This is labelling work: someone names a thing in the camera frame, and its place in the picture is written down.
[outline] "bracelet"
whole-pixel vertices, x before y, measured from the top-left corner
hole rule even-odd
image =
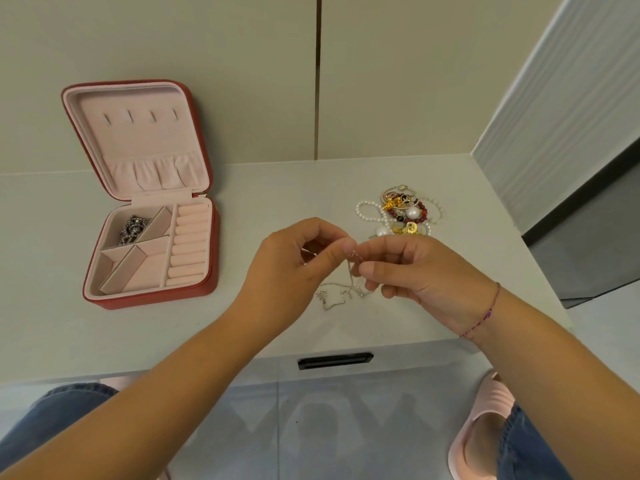
[[[493,307],[495,306],[495,302],[498,301],[498,295],[500,295],[500,289],[501,289],[500,283],[496,282],[496,284],[498,285],[498,290],[495,292],[495,296],[493,297],[493,303],[491,304],[491,308],[489,308],[489,311],[486,313],[484,318],[482,320],[480,320],[480,322],[476,323],[475,325],[473,325],[473,327],[471,327],[469,330],[467,330],[462,335],[460,335],[461,339],[466,338],[469,333],[473,332],[476,328],[478,328],[480,325],[482,325],[482,323],[485,320],[487,320],[487,318],[489,318],[491,316],[491,314],[493,313]]]

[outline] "person's right hand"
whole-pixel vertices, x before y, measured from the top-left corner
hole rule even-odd
[[[400,296],[420,304],[460,335],[489,311],[496,282],[432,237],[385,235],[360,244],[352,274],[366,278],[385,298]]]

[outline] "floor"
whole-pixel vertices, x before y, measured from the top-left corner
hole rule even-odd
[[[640,390],[640,282],[572,308],[577,336]],[[489,364],[229,389],[170,465],[174,480],[446,479],[449,443]],[[0,435],[47,387],[0,390]]]

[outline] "white countertop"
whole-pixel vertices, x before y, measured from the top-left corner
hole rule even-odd
[[[82,284],[107,213],[120,203],[92,172],[0,177],[0,385],[149,369],[226,309],[261,240],[305,217],[356,240],[375,223],[361,200],[406,184],[438,199],[445,219],[432,235],[563,326],[569,318],[491,186],[469,155],[348,159],[220,167],[211,196],[221,214],[220,282],[193,298],[103,310]],[[332,280],[348,282],[346,266]],[[324,312],[313,300],[260,357],[321,355],[451,339],[409,300],[379,293]]]

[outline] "beige cabinet door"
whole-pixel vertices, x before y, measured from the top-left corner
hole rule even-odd
[[[314,157],[316,0],[3,0],[0,173],[90,169],[69,84],[175,79],[211,158]]]
[[[318,158],[469,153],[561,0],[323,0]]]

